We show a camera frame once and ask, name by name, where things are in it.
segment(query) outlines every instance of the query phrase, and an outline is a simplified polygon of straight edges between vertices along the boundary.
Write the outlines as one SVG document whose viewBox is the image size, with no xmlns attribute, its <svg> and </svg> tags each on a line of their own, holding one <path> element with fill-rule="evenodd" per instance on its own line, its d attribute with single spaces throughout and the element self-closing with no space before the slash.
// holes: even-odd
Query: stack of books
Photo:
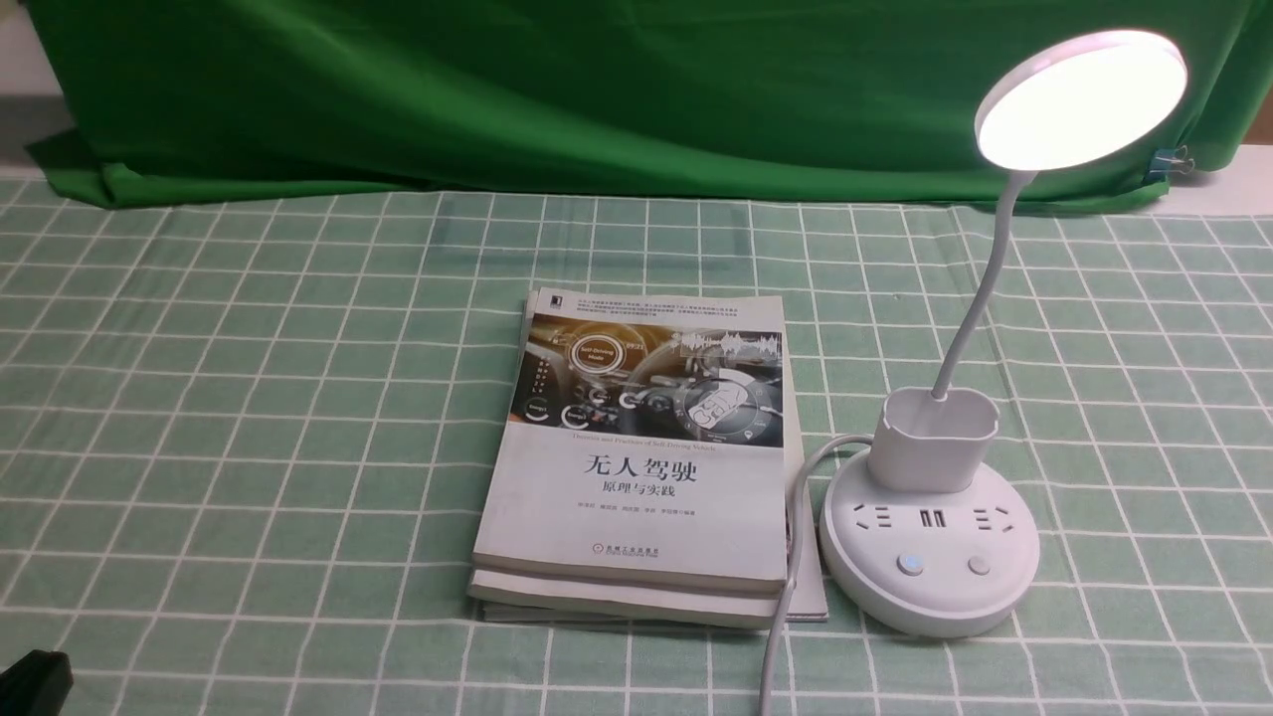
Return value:
<svg viewBox="0 0 1273 716">
<path fill-rule="evenodd" d="M 803 461 L 778 297 L 532 292 L 468 594 L 499 622 L 765 628 Z M 812 534 L 808 494 L 796 519 Z M 815 540 L 788 619 L 826 619 Z"/>
</svg>

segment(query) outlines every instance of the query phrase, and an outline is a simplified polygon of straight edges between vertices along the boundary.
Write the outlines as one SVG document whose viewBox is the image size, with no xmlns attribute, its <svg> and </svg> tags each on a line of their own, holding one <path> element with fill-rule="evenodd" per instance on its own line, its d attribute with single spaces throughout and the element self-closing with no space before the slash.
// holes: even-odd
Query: round power strip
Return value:
<svg viewBox="0 0 1273 716">
<path fill-rule="evenodd" d="M 1039 529 L 1017 490 L 981 465 L 956 493 L 881 488 L 864 450 L 831 480 L 819 536 L 836 584 L 910 634 L 966 637 L 1012 613 L 1039 568 Z"/>
</svg>

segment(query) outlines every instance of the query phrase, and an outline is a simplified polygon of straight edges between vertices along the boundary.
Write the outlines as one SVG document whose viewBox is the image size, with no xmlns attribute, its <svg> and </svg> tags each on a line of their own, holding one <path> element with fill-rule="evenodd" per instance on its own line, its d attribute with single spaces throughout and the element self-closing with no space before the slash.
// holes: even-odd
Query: green checkered tablecloth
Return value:
<svg viewBox="0 0 1273 716">
<path fill-rule="evenodd" d="M 969 209 L 392 194 L 104 213 L 0 181 L 0 661 L 80 715 L 741 715 L 763 642 L 463 596 L 532 285 L 778 293 L 807 447 L 927 385 Z M 956 382 L 1043 533 L 1016 615 L 901 637 L 827 585 L 784 712 L 1270 713 L 1273 220 L 1016 224 Z M 825 465 L 815 489 L 826 488 Z"/>
</svg>

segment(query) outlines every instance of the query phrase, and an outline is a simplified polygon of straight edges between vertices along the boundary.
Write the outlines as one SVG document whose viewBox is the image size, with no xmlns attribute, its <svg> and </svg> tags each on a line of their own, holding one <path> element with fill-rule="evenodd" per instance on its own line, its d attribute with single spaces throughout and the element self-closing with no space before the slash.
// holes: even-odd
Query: desk lamp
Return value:
<svg viewBox="0 0 1273 716">
<path fill-rule="evenodd" d="M 925 637 L 978 634 L 1003 620 L 1034 580 L 1039 531 L 1030 510 L 983 461 L 999 429 L 998 409 L 981 392 L 951 387 L 951 376 L 994 290 L 1021 190 L 1039 172 L 1085 164 L 1141 139 L 1175 110 L 1185 84 L 1185 62 L 1171 41 L 1118 29 L 1039 52 L 981 101 L 976 145 L 1008 171 L 1007 187 L 981 283 L 937 381 L 931 390 L 894 390 L 873 437 L 833 438 L 810 456 L 788 493 L 794 515 L 820 460 L 844 445 L 871 446 L 831 480 L 819 534 L 836 584 L 880 622 Z M 765 650 L 763 715 L 802 531 L 793 534 L 787 589 Z"/>
</svg>

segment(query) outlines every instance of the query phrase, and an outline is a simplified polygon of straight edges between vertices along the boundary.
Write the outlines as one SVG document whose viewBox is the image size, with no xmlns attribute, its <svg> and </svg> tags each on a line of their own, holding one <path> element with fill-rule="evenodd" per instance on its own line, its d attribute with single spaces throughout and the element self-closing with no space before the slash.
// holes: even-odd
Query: white cable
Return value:
<svg viewBox="0 0 1273 716">
<path fill-rule="evenodd" d="M 799 473 L 792 482 L 787 493 L 787 519 L 792 525 L 792 548 L 787 554 L 787 582 L 783 592 L 778 598 L 778 608 L 774 610 L 774 620 L 769 624 L 769 640 L 765 642 L 765 661 L 760 668 L 760 716 L 770 716 L 774 694 L 774 659 L 778 656 L 778 645 L 782 643 L 783 628 L 787 626 L 787 609 L 791 606 L 792 594 L 796 591 L 796 575 L 799 572 L 801 552 L 805 548 L 805 484 L 813 468 L 827 455 L 845 445 L 871 445 L 871 436 L 841 434 L 826 441 L 799 466 Z"/>
</svg>

